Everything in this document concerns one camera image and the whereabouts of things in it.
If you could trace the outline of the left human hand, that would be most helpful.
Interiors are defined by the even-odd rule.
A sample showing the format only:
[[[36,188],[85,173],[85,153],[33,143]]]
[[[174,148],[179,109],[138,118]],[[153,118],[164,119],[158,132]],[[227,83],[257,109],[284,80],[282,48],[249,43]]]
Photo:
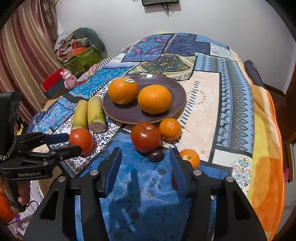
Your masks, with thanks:
[[[20,202],[20,204],[22,205],[27,205],[30,202],[30,181],[21,181],[18,182],[18,201]]]

